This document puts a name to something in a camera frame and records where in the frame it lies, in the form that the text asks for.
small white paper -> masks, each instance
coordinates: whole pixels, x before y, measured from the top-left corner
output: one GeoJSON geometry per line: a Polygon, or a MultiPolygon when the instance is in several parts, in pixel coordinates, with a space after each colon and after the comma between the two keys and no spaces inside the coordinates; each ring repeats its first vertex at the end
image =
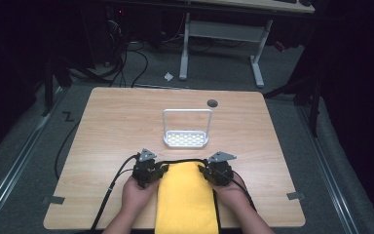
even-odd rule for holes
{"type": "Polygon", "coordinates": [[[164,76],[164,78],[167,80],[167,81],[170,81],[172,79],[172,75],[169,74],[169,72],[167,72],[167,74],[164,76]]]}

gray carpet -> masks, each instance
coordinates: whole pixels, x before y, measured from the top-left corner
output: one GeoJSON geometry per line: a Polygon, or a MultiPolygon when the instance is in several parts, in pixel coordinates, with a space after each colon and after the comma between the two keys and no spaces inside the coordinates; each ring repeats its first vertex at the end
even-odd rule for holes
{"type": "MultiPolygon", "coordinates": [[[[140,44],[131,45],[133,49],[140,44]]],[[[190,89],[259,91],[266,93],[284,85],[300,57],[303,48],[290,49],[283,53],[267,47],[260,60],[266,87],[255,88],[252,71],[247,57],[222,56],[219,48],[199,53],[192,52],[187,81],[177,79],[180,49],[163,47],[160,51],[145,46],[139,52],[147,56],[148,67],[137,80],[136,86],[165,86],[190,89]],[[164,79],[166,73],[174,75],[171,81],[164,79]]],[[[143,56],[128,52],[124,69],[127,87],[140,74],[145,65],[143,56]]],[[[120,86],[120,76],[114,87],[120,86]]],[[[0,233],[74,233],[75,231],[51,231],[43,227],[48,205],[42,204],[45,196],[51,196],[56,188],[55,160],[63,141],[74,128],[84,111],[91,89],[100,84],[88,80],[75,80],[54,110],[44,132],[39,137],[30,160],[0,211],[0,233]],[[70,112],[73,122],[65,121],[64,112],[70,112]]],[[[44,110],[43,89],[38,101],[18,122],[0,145],[0,182],[15,162],[29,134],[41,118],[44,110]]],[[[341,220],[318,167],[316,152],[300,118],[291,96],[268,99],[267,105],[278,134],[286,163],[296,190],[306,198],[301,200],[306,224],[300,228],[275,228],[277,233],[345,233],[341,220]]],[[[356,218],[359,233],[374,233],[374,211],[366,194],[355,177],[355,173],[338,144],[336,135],[327,118],[325,106],[320,106],[318,119],[319,142],[328,158],[349,207],[356,218]]],[[[58,169],[68,153],[73,135],[60,152],[58,169]]]]}

yellow towel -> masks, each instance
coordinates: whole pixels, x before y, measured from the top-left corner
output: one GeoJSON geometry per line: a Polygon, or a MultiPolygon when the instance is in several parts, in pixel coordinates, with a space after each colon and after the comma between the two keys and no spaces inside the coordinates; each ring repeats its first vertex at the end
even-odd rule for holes
{"type": "Polygon", "coordinates": [[[212,189],[198,165],[169,165],[158,192],[156,234],[218,233],[212,189]]]}

wooden table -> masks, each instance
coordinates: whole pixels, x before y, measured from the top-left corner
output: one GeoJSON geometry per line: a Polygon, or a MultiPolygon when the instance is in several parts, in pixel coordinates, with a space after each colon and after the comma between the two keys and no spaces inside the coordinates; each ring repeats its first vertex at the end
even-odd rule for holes
{"type": "MultiPolygon", "coordinates": [[[[50,204],[48,229],[89,229],[115,173],[124,161],[146,148],[157,161],[208,158],[217,151],[234,154],[233,170],[244,179],[257,211],[271,226],[302,226],[305,218],[295,192],[265,100],[256,92],[95,88],[56,187],[62,205],[50,204]],[[171,149],[163,141],[164,109],[213,111],[209,141],[203,149],[171,149]]],[[[121,207],[128,176],[117,181],[98,228],[105,228],[121,207]]],[[[154,228],[157,196],[141,213],[134,228],[154,228]]],[[[219,203],[222,227],[238,227],[219,203]]]]}

black tape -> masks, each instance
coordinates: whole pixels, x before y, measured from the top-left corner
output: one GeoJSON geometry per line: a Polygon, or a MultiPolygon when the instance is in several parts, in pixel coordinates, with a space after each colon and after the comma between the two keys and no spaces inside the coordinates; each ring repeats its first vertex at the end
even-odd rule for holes
{"type": "Polygon", "coordinates": [[[293,192],[293,193],[287,193],[287,198],[289,200],[294,200],[294,199],[297,199],[297,200],[303,200],[306,198],[305,194],[303,192],[293,192]]]}
{"type": "Polygon", "coordinates": [[[44,205],[50,205],[50,204],[63,204],[63,201],[65,198],[63,197],[56,197],[56,196],[45,196],[44,199],[42,199],[42,204],[44,205]]]}

